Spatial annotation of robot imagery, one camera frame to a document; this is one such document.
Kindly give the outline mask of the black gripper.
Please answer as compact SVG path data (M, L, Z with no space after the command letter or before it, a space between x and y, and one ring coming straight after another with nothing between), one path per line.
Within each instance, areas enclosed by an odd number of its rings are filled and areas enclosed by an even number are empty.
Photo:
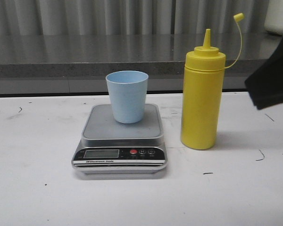
M245 81L258 110L283 104L283 37L274 53Z

